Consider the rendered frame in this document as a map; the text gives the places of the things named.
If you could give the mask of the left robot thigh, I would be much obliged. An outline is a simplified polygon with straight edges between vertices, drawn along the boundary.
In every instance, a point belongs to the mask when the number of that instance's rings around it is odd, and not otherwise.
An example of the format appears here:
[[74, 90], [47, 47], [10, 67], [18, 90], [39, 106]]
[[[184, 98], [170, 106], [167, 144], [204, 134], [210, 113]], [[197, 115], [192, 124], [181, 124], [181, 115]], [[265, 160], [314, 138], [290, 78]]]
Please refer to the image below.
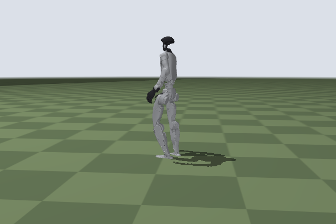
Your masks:
[[160, 119], [163, 114], [164, 105], [166, 105], [169, 101], [169, 94], [159, 94], [156, 98], [156, 101], [154, 103], [153, 107], [153, 113], [152, 113], [152, 120], [153, 120], [153, 126], [160, 125], [162, 128], [162, 131], [164, 131], [164, 125], [160, 123]]

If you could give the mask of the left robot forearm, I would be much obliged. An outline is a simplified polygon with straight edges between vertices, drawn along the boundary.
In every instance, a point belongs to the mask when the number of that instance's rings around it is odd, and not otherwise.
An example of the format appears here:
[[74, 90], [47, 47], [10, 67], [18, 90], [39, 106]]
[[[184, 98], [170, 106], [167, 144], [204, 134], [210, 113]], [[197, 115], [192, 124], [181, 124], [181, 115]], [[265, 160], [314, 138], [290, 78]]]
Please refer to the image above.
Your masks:
[[165, 76], [165, 73], [166, 73], [166, 68], [163, 68], [162, 71], [161, 71], [161, 75], [160, 75], [160, 78], [157, 82], [157, 84], [154, 86], [154, 89], [156, 90], [157, 88], [161, 88], [163, 86], [163, 83], [164, 81], [166, 80], [166, 76]]

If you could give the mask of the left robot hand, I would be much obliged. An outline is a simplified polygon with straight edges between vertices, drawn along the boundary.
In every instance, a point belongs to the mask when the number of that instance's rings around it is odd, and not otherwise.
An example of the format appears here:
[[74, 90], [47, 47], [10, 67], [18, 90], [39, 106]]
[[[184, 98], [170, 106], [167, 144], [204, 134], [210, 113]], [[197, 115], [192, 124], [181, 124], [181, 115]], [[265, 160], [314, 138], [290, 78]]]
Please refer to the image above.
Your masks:
[[153, 88], [153, 90], [151, 90], [149, 93], [147, 93], [147, 101], [149, 103], [152, 103], [152, 99], [155, 96], [155, 93], [158, 92], [160, 90], [160, 88], [157, 88], [156, 90]]

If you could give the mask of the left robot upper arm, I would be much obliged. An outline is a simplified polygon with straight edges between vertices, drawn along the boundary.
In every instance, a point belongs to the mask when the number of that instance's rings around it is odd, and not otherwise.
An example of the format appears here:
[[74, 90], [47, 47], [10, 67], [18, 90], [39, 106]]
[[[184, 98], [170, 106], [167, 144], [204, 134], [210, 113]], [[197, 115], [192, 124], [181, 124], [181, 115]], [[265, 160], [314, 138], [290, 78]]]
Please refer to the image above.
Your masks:
[[161, 61], [162, 61], [162, 66], [164, 68], [166, 68], [165, 75], [168, 76], [170, 74], [170, 69], [169, 69], [169, 62], [168, 62], [169, 56], [168, 56], [167, 52], [160, 54], [160, 58], [161, 58]]

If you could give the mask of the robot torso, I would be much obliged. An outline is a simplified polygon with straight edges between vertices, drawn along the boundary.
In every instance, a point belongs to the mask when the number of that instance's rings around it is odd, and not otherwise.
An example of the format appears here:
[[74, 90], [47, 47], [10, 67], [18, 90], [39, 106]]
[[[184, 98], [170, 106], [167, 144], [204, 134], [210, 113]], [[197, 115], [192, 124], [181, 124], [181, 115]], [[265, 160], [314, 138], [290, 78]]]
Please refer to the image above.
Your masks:
[[[166, 50], [167, 52], [167, 50]], [[173, 88], [173, 85], [171, 83], [171, 81], [175, 81], [176, 79], [176, 56], [175, 54], [171, 53], [171, 52], [167, 52], [169, 58], [168, 58], [168, 62], [169, 62], [169, 69], [170, 69], [170, 74], [168, 76], [166, 76], [166, 80], [167, 83], [165, 84], [165, 89], [163, 89], [163, 94], [164, 93], [168, 93], [169, 94], [169, 100], [173, 100], [176, 96], [176, 90], [175, 88]], [[161, 71], [164, 68], [162, 66], [162, 61], [160, 59], [160, 65], [161, 65]]]

